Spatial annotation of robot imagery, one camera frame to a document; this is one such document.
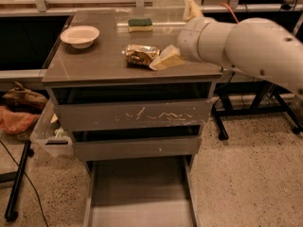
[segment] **brown bag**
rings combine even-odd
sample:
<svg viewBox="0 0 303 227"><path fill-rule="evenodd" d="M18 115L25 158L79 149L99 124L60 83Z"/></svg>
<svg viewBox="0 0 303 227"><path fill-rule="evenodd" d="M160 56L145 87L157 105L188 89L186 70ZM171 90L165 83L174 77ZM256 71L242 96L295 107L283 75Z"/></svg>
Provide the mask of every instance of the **brown bag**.
<svg viewBox="0 0 303 227"><path fill-rule="evenodd" d="M15 112L40 114L45 107L47 98L25 88L20 82L14 81L13 88L2 96L7 106Z"/></svg>
<svg viewBox="0 0 303 227"><path fill-rule="evenodd" d="M9 134L19 134L34 126L39 117L39 114L12 112L6 106L0 106L0 129Z"/></svg>

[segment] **lower shelf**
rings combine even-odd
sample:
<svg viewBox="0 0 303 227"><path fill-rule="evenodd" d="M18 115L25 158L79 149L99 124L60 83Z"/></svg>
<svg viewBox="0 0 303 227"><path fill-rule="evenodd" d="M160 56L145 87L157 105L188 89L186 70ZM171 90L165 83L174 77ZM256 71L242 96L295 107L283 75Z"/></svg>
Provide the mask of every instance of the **lower shelf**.
<svg viewBox="0 0 303 227"><path fill-rule="evenodd" d="M145 139L75 142L75 155L82 161L194 155L202 139L189 137L154 137Z"/></svg>
<svg viewBox="0 0 303 227"><path fill-rule="evenodd" d="M84 226L199 226L187 168L180 156L95 162Z"/></svg>

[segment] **cart wheel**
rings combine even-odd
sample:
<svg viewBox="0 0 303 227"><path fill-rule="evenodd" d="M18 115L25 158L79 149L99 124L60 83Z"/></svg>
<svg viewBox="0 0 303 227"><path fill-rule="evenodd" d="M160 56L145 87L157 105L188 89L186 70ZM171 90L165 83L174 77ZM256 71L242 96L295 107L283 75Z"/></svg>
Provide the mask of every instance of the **cart wheel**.
<svg viewBox="0 0 303 227"><path fill-rule="evenodd" d="M293 128L292 131L293 131L294 134L299 134L299 133L302 132L302 130L298 127Z"/></svg>

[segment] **ceramic bowl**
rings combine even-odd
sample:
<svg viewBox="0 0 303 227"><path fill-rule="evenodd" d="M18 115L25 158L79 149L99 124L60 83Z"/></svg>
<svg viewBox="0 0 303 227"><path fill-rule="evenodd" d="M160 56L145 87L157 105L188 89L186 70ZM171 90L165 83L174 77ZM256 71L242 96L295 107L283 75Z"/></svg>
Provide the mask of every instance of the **ceramic bowl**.
<svg viewBox="0 0 303 227"><path fill-rule="evenodd" d="M72 26L60 38L77 49L84 49L91 46L98 35L99 31L94 26Z"/></svg>

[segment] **bag of food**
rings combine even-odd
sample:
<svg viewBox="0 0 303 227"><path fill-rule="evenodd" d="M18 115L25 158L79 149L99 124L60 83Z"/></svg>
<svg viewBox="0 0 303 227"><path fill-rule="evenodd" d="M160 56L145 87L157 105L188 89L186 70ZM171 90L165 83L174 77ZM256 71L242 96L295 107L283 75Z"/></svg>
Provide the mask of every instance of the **bag of food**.
<svg viewBox="0 0 303 227"><path fill-rule="evenodd" d="M2 96L7 106L14 112L29 112L40 114L47 98L39 93L25 88L20 82L14 81L13 88Z"/></svg>

